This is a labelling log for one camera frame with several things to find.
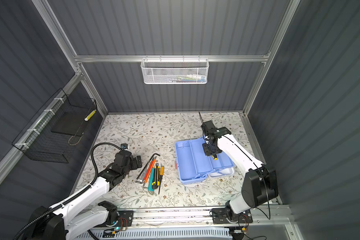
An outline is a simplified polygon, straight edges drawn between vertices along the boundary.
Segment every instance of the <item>table surface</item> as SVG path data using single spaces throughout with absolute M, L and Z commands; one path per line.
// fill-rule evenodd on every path
M 202 113 L 202 118 L 204 121 L 212 120 L 216 127 L 227 127 L 237 141 L 253 155 L 239 113 Z M 96 143 L 128 143 L 133 156 L 142 156 L 143 166 L 149 157 L 157 152 L 161 155 L 157 160 L 165 167 L 163 182 L 160 195 L 157 194 L 158 190 L 151 195 L 142 188 L 142 184 L 134 182 L 141 169 L 131 170 L 119 185 L 102 195 L 87 209 L 103 200 L 115 204 L 120 209 L 128 209 L 217 206 L 233 199 L 241 192 L 243 183 L 243 176 L 236 167 L 235 174 L 226 178 L 207 178 L 201 183 L 187 185 L 183 185 L 179 180 L 178 170 L 175 168 L 175 142 L 201 137 L 200 126 L 201 121 L 197 113 L 107 115 Z M 96 148 L 94 157 L 99 172 L 113 162 L 117 151 L 107 145 Z M 89 183 L 93 177 L 94 168 L 89 159 L 76 191 Z

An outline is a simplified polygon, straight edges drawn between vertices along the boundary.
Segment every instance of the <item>white mesh basket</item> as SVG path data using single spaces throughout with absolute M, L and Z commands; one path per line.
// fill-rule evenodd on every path
M 149 61 L 142 59 L 146 84 L 206 84 L 208 59 L 201 61 Z

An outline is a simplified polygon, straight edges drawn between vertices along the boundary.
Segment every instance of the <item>dark gray wall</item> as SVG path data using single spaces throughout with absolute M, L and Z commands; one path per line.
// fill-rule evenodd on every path
M 300 4 L 249 118 L 305 239 L 360 239 L 360 0 Z
M 79 55 L 261 55 L 288 0 L 50 1 Z
M 71 96 L 89 97 L 82 84 Z M 39 206 L 49 207 L 69 196 L 102 122 L 98 112 L 92 118 L 69 163 L 32 161 L 23 156 L 6 177 L 0 185 L 0 240 L 12 239 Z
M 210 63 L 207 84 L 145 84 L 139 63 L 84 63 L 109 112 L 243 110 L 262 63 Z
M 0 1 L 0 161 L 74 71 L 30 0 Z

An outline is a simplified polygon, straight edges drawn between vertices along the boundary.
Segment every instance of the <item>teal handle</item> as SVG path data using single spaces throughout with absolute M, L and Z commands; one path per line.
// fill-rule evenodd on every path
M 155 175 L 155 168 L 152 168 L 151 171 L 151 177 L 149 178 L 149 186 L 148 186 L 148 191 L 154 191 L 154 189 L 152 188 L 152 182 L 154 181 L 154 175 Z

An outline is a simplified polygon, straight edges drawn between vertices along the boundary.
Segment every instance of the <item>floral pattern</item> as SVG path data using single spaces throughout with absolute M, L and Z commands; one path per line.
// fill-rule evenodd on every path
M 244 131 L 239 113 L 202 113 L 204 121 L 213 120 L 216 127 L 227 127 L 238 142 L 253 154 Z M 224 205 L 241 191 L 243 176 L 235 167 L 235 174 L 226 178 L 207 178 L 201 183 L 183 185 L 178 176 L 175 142 L 202 136 L 201 122 L 197 113 L 171 114 L 123 114 L 108 115 L 96 143 L 128 143 L 134 156 L 141 155 L 143 166 L 157 152 L 158 162 L 165 167 L 160 195 L 151 195 L 142 184 L 135 183 L 141 169 L 131 170 L 129 175 L 110 192 L 89 205 L 107 200 L 121 209 L 139 207 L 183 207 Z M 99 172 L 113 162 L 117 149 L 103 145 L 96 148 L 94 157 Z M 76 190 L 81 189 L 94 177 L 94 168 L 88 160 Z

